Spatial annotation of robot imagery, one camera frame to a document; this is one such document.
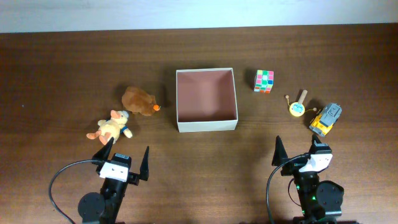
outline brown plush toy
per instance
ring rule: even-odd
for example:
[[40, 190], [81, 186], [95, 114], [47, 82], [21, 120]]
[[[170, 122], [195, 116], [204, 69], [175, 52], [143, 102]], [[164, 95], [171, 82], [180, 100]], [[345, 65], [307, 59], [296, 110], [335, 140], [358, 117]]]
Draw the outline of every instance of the brown plush toy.
[[138, 87], [129, 86], [122, 96], [123, 106], [133, 114], [142, 114], [151, 116], [160, 110], [160, 106], [156, 104], [155, 96], [149, 95]]

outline toy vehicle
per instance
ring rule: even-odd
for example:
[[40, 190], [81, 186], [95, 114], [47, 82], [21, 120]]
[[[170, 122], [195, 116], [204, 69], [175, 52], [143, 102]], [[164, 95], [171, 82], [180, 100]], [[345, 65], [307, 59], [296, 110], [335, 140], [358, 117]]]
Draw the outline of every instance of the toy vehicle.
[[323, 110], [318, 112], [314, 119], [312, 119], [310, 129], [319, 134], [319, 136], [325, 137], [340, 117], [341, 111], [339, 105], [336, 103], [329, 103]]

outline white wall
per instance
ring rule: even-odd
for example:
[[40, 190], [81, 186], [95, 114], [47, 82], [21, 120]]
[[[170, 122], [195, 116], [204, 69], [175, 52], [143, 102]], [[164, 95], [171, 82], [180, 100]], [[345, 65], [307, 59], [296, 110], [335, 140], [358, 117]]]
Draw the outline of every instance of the white wall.
[[398, 0], [0, 0], [0, 32], [398, 22]]

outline plush toy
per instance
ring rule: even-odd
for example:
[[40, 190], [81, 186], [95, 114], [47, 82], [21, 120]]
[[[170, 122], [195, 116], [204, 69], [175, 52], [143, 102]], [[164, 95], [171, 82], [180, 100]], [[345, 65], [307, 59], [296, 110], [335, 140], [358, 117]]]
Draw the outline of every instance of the plush toy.
[[120, 133], [124, 133], [127, 138], [132, 137], [132, 132], [127, 128], [126, 123], [129, 118], [127, 111], [111, 111], [111, 119], [101, 120], [98, 122], [98, 131], [95, 133], [88, 133], [87, 137], [89, 139], [99, 140], [102, 144], [106, 145], [109, 139], [113, 137], [113, 144], [118, 140]]
[[122, 96], [123, 106], [133, 114], [142, 114], [151, 116], [160, 110], [160, 106], [156, 104], [155, 96], [149, 95], [138, 87], [129, 86]]

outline wooden handle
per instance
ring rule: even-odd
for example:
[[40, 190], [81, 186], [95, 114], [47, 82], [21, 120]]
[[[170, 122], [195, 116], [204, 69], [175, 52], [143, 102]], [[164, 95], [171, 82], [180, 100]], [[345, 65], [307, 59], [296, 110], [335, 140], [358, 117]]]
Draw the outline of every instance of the wooden handle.
[[307, 95], [307, 90], [303, 90], [303, 92], [301, 93], [300, 99], [298, 99], [298, 103], [299, 104], [303, 104], [305, 96]]

